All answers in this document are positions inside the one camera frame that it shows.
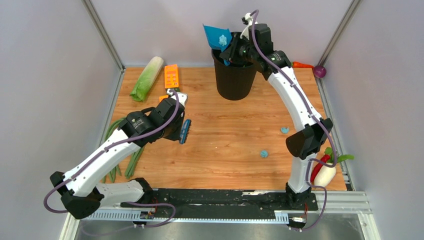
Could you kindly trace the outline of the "blue dustpan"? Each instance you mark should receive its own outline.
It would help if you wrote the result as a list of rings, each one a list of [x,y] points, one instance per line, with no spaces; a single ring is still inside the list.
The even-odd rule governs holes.
[[[230,46],[233,36],[228,28],[218,28],[203,24],[203,29],[205,32],[207,43],[212,50],[218,50],[220,53],[223,53]],[[218,44],[219,37],[221,35],[225,35],[227,38],[227,45],[224,47]]]

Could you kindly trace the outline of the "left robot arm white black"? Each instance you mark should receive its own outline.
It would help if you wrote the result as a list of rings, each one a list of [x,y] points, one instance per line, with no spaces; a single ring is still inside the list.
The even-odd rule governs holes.
[[[135,202],[147,207],[153,201],[151,188],[143,178],[124,183],[101,183],[101,179],[127,156],[159,139],[180,140],[188,96],[177,93],[156,107],[129,113],[111,136],[83,162],[67,172],[50,176],[60,194],[64,213],[84,219],[101,207]]]

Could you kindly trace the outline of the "blue hand brush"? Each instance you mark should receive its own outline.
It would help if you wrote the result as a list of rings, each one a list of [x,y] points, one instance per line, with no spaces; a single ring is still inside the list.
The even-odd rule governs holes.
[[[182,124],[181,131],[180,131],[180,134],[179,134],[179,143],[181,145],[185,144],[186,141],[187,141],[191,124],[192,124],[191,119],[186,119],[184,121],[184,123]]]

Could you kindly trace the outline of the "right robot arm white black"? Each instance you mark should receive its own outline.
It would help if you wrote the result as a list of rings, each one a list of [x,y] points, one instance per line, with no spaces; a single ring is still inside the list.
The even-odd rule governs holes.
[[[321,150],[333,127],[313,108],[297,80],[292,64],[281,50],[275,50],[271,29],[265,23],[247,26],[243,32],[224,29],[214,37],[220,58],[226,65],[251,63],[282,99],[296,132],[285,140],[293,156],[291,174],[286,183],[285,202],[299,209],[311,193],[312,160]]]

